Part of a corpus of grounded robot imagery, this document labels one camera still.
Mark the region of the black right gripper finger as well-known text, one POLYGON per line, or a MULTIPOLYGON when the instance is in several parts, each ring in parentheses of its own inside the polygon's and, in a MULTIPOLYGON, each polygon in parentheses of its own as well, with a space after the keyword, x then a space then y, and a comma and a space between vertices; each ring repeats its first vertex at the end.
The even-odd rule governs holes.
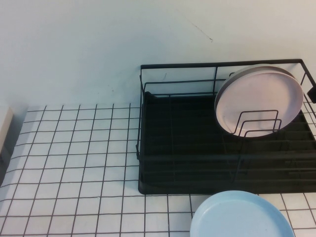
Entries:
POLYGON ((307 95, 312 103, 316 103, 316 87, 313 86, 308 92, 307 95))

